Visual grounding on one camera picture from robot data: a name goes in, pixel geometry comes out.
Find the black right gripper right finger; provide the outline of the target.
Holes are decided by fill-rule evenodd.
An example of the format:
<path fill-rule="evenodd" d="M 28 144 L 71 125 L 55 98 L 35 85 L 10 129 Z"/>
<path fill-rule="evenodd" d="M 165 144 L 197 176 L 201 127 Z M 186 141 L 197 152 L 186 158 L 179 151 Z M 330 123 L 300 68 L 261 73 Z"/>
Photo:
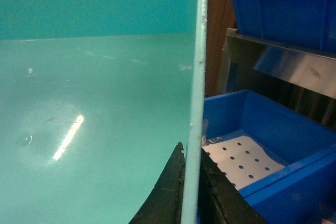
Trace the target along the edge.
<path fill-rule="evenodd" d="M 201 223 L 266 223 L 210 156 L 201 150 L 198 212 Z"/>

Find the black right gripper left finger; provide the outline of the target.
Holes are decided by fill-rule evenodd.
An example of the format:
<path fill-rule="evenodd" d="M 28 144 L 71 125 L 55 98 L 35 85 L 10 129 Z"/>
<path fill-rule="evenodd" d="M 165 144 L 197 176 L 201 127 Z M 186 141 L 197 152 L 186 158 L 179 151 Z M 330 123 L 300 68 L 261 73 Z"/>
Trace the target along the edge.
<path fill-rule="evenodd" d="M 178 142 L 148 198 L 130 223 L 180 223 L 183 202 L 185 157 Z"/>

